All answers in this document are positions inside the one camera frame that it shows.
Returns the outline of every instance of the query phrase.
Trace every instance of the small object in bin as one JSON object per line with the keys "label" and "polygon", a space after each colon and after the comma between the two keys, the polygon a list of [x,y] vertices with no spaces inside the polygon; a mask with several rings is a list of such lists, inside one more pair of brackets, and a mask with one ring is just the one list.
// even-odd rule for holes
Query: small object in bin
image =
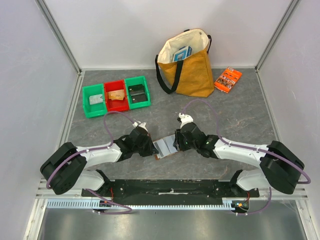
{"label": "small object in bin", "polygon": [[177,62],[186,59],[192,53],[192,48],[190,46],[183,46],[178,51],[173,54],[172,62]]}
{"label": "small object in bin", "polygon": [[131,96],[131,99],[132,99],[132,103],[133,103],[133,104],[148,101],[147,95],[146,95],[145,93]]}
{"label": "small object in bin", "polygon": [[145,87],[142,84],[133,85],[129,87],[129,94],[131,96],[136,96],[145,93]]}
{"label": "small object in bin", "polygon": [[89,96],[89,104],[94,105],[94,104],[100,104],[104,101],[104,97],[102,94],[97,94],[97,95],[92,95]]}
{"label": "small object in bin", "polygon": [[241,76],[241,72],[231,67],[227,67],[226,70],[224,70],[224,72],[214,82],[214,86],[222,92],[229,93]]}
{"label": "small object in bin", "polygon": [[125,91],[123,89],[109,91],[108,96],[111,100],[123,100],[125,97]]}

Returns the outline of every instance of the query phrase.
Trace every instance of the speckled gray surface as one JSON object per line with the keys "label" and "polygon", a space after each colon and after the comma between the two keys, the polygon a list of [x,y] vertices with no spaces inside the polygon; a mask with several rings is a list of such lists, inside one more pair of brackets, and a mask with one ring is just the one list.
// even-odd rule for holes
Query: speckled gray surface
{"label": "speckled gray surface", "polygon": [[[224,69],[213,69],[216,79]],[[219,114],[221,134],[233,141],[251,144],[269,144],[275,139],[271,121],[254,69],[238,69],[242,78],[226,94],[215,89],[206,99]],[[179,127],[178,113],[194,97],[176,93],[166,94],[159,86],[155,70],[100,70],[86,71],[83,86],[111,82],[144,75],[150,91],[151,106],[127,111],[126,114],[146,122],[153,140],[175,132]],[[210,109],[201,102],[189,106],[190,114],[206,134],[216,133],[216,123]],[[119,138],[133,129],[130,121],[120,114],[107,117],[113,136]],[[103,117],[86,118],[80,94],[69,134],[69,141],[76,146],[89,147],[105,144],[110,138],[104,129]],[[178,152],[155,160],[154,156],[132,158],[101,164],[101,169],[111,179],[223,179],[229,180],[236,170],[253,169],[252,166],[233,160],[205,158],[194,150]]]}

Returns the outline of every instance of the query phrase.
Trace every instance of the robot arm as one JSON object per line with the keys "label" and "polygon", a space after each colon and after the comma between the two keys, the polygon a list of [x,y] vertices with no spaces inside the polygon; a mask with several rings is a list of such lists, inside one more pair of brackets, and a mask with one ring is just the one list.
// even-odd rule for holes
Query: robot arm
{"label": "robot arm", "polygon": [[155,148],[146,129],[146,123],[135,123],[129,135],[124,135],[110,143],[93,147],[76,147],[71,142],[64,143],[40,168],[44,178],[49,177],[60,164],[75,153],[72,160],[59,169],[50,182],[57,195],[73,189],[98,190],[106,181],[106,176],[98,171],[88,171],[89,167],[115,163],[131,158],[134,153],[141,157],[151,156],[159,152]]}
{"label": "robot arm", "polygon": [[230,159],[257,168],[250,171],[237,171],[230,181],[233,192],[268,187],[273,187],[285,194],[294,192],[301,173],[289,164],[265,153],[278,154],[303,170],[305,165],[281,142],[272,141],[270,145],[254,145],[230,141],[226,138],[222,141],[217,135],[205,135],[189,115],[180,113],[178,121],[181,122],[181,126],[175,131],[174,145],[177,149],[181,151],[195,149],[206,158]]}
{"label": "robot arm", "polygon": [[[180,113],[178,120],[181,125],[175,131],[173,144],[178,151],[194,149],[205,158],[229,159],[257,168],[250,171],[238,170],[233,175],[230,188],[236,195],[270,186],[285,194],[294,192],[301,173],[266,153],[278,154],[303,170],[304,164],[281,142],[273,141],[270,145],[234,142],[217,135],[204,134],[189,115]],[[116,139],[110,147],[110,143],[76,147],[71,142],[66,142],[41,166],[40,171],[47,181],[52,178],[49,184],[57,195],[66,193],[71,188],[98,190],[102,185],[108,184],[109,180],[101,171],[88,171],[87,168],[120,162],[131,158],[134,153],[141,157],[159,153],[145,125],[135,122],[132,132]],[[70,160],[57,171],[67,158]]]}

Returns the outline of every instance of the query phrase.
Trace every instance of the green bin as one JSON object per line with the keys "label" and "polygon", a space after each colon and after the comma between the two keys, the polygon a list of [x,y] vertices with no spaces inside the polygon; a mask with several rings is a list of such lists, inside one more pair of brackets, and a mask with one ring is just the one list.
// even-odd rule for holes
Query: green bin
{"label": "green bin", "polygon": [[[103,101],[101,103],[90,105],[89,97],[99,94],[102,94]],[[107,113],[103,84],[84,86],[82,88],[82,107],[87,118],[103,116]]]}
{"label": "green bin", "polygon": [[[128,103],[129,103],[130,109],[149,107],[151,105],[150,93],[149,93],[149,89],[148,89],[148,86],[147,86],[147,80],[146,80],[145,76],[137,76],[137,77],[132,77],[132,78],[126,78],[124,80],[124,84],[125,84],[125,89],[126,89],[126,92],[127,92],[127,98],[128,98]],[[132,102],[132,97],[129,94],[129,88],[130,88],[130,86],[139,85],[139,84],[142,84],[144,86],[144,92],[145,92],[147,101],[133,103]]]}

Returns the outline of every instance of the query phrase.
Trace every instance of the gray floor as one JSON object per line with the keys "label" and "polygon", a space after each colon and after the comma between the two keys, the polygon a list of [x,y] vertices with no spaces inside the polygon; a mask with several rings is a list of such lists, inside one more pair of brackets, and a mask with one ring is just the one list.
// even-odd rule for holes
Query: gray floor
{"label": "gray floor", "polygon": [[[223,69],[213,69],[216,79]],[[207,98],[219,114],[222,135],[234,141],[268,144],[274,138],[271,121],[253,69],[240,69],[243,77],[229,94],[215,90]],[[178,113],[192,99],[178,94],[167,95],[159,87],[155,70],[87,71],[83,86],[145,75],[151,106],[128,111],[137,120],[147,122],[154,140],[171,135]],[[207,106],[194,103],[187,110],[207,134],[216,133],[216,124]],[[107,124],[115,138],[128,134],[133,127],[121,115],[110,115]],[[71,126],[69,141],[76,146],[105,144],[109,137],[103,118],[86,118],[80,95]],[[251,166],[232,161],[207,159],[193,150],[155,160],[138,155],[123,162],[97,167],[111,179],[224,179],[239,169]],[[260,209],[264,201],[251,201],[250,210]],[[306,239],[295,201],[272,202],[263,214],[236,217],[212,210],[139,210],[129,215],[99,216],[89,209],[46,209],[39,240],[57,239]]]}
{"label": "gray floor", "polygon": [[[253,209],[265,202],[252,201]],[[307,240],[295,201],[273,202],[263,214],[214,210],[139,210],[98,215],[47,209],[38,240]]]}
{"label": "gray floor", "polygon": [[[216,79],[224,69],[213,69]],[[251,144],[269,144],[275,139],[271,121],[254,69],[238,69],[242,78],[226,94],[215,90],[206,100],[219,114],[221,134],[234,141]],[[175,132],[179,127],[178,113],[194,97],[176,93],[166,94],[159,86],[155,70],[86,71],[83,86],[111,82],[144,75],[150,91],[151,106],[127,111],[131,117],[147,123],[153,140]],[[203,103],[193,103],[186,111],[206,134],[216,133],[216,123],[210,109]],[[119,114],[107,117],[107,124],[115,138],[129,134],[131,123]],[[75,146],[89,147],[109,142],[103,117],[86,118],[80,94],[69,134]],[[232,160],[204,158],[194,150],[178,152],[155,160],[154,156],[132,158],[105,163],[98,167],[111,179],[223,179],[229,180],[236,170],[251,166]]]}

